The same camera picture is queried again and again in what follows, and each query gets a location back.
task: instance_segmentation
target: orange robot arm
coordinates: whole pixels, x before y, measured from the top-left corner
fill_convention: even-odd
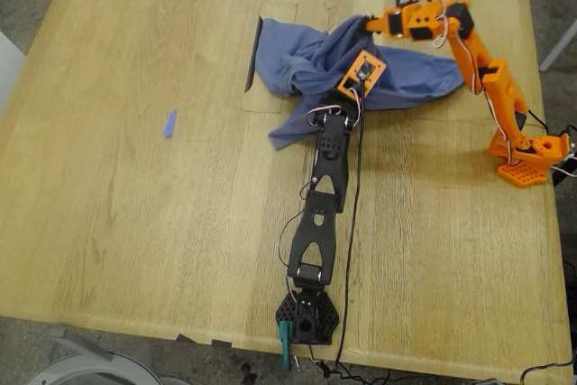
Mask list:
[[[528,107],[517,82],[504,59],[492,59],[474,29],[469,14],[469,0],[413,0],[391,8],[380,18],[366,23],[369,32],[382,32],[389,38],[410,38],[413,41],[448,41],[463,80],[474,94],[485,91],[487,102],[498,130],[489,153],[505,157],[507,163],[498,167],[498,174],[524,187],[546,181],[551,165],[562,161],[570,150],[569,135],[528,137],[522,133]]]

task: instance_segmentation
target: white wire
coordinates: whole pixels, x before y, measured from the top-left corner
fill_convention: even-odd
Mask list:
[[[459,36],[459,33],[457,32],[454,36],[457,42],[459,42],[459,44],[461,45],[461,47],[463,47],[463,50],[465,50],[465,53],[467,53],[469,61],[472,64],[471,92],[475,95],[478,95],[482,91],[482,88],[479,92],[477,92],[477,64],[475,63],[475,59],[473,58],[471,51],[469,50],[469,47],[467,47],[464,44],[463,40]]]
[[[311,345],[308,346],[308,354],[310,356],[310,361],[312,361],[315,364],[318,364],[318,360],[316,360],[315,357],[313,356],[313,348],[311,347]]]
[[[438,0],[441,4],[441,13],[435,17],[436,20],[443,19],[443,35],[439,35],[433,41],[433,47],[440,49],[443,47],[445,41],[447,41],[447,36],[449,33],[449,19],[447,18],[447,7],[444,4],[444,0]]]
[[[343,108],[340,107],[339,105],[324,105],[324,106],[322,106],[322,107],[317,107],[317,108],[313,108],[312,110],[309,110],[308,113],[307,113],[307,124],[309,124],[310,126],[318,126],[318,125],[313,125],[313,124],[311,124],[310,121],[308,120],[308,117],[310,116],[311,113],[321,112],[321,111],[324,111],[324,110],[328,110],[329,113],[332,113],[331,110],[332,110],[332,109],[335,109],[335,110],[336,110],[337,108],[338,108],[339,111],[336,113],[336,115],[338,115],[338,114],[341,113],[341,111],[343,110]]]
[[[567,175],[567,176],[571,176],[572,178],[577,178],[577,175],[574,175],[574,174],[572,174],[572,173],[569,173],[568,171],[565,171],[565,170],[563,170],[563,169],[559,169],[558,167],[551,166],[551,169],[560,171],[560,172],[564,173],[564,174]]]
[[[357,94],[357,91],[354,90],[354,87],[349,87],[349,90],[354,93],[354,99],[357,100],[357,109],[358,109],[357,120],[354,121],[354,124],[353,124],[353,126],[357,126],[359,119],[361,119],[361,100],[359,99],[359,94]]]
[[[489,110],[490,110],[490,114],[491,116],[493,116],[493,119],[495,121],[495,124],[497,124],[497,128],[499,128],[499,131],[501,133],[501,137],[503,137],[503,140],[507,143],[507,161],[508,161],[508,165],[509,166],[515,166],[517,164],[520,163],[520,160],[517,160],[516,162],[512,162],[513,161],[513,155],[512,155],[512,151],[511,151],[511,140],[509,140],[507,138],[507,135],[505,134],[505,132],[503,131],[503,128],[501,128],[501,125],[499,125],[499,121],[497,120],[497,116],[495,115],[495,107],[493,106],[493,103],[491,102],[489,95],[487,95],[487,91],[484,90],[485,93],[485,99],[487,99],[487,104],[489,104]]]

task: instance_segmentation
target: orange bracket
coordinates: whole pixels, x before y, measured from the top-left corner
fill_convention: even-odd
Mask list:
[[[342,92],[343,94],[347,95],[351,98],[352,101],[356,101],[354,97],[354,93],[349,90],[350,87],[353,87],[355,84],[360,83],[361,81],[357,77],[357,73],[360,69],[364,69],[368,71],[368,77],[365,80],[365,89],[364,95],[365,97],[371,92],[373,86],[382,74],[382,71],[385,70],[387,65],[382,60],[375,58],[371,55],[368,51],[362,50],[357,56],[357,59],[353,62],[349,70],[344,74],[341,82],[337,85],[337,90]]]

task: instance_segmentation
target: white chair leg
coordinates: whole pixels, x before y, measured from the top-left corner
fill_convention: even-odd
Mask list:
[[[551,64],[559,57],[561,52],[564,50],[565,47],[569,44],[572,40],[573,36],[577,34],[577,20],[572,24],[569,30],[563,35],[561,40],[557,42],[557,45],[553,47],[551,52],[547,55],[545,60],[539,65],[539,70],[541,72],[545,72],[549,69]]]

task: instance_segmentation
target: perforated base plate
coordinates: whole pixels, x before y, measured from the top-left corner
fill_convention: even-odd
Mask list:
[[[542,184],[547,181],[545,169],[539,169],[538,167],[534,167],[524,161],[521,161],[515,166],[501,164],[497,167],[497,173],[502,178],[519,187],[526,187],[532,184]]]
[[[296,298],[297,292],[293,291],[292,293]],[[339,315],[326,292],[321,292],[318,295],[316,304],[318,306],[318,324],[320,326],[320,336],[317,344],[332,344],[333,332],[336,326],[339,325]],[[295,319],[295,302],[289,294],[287,294],[277,309],[276,319],[277,324],[280,323],[281,320],[292,321]]]

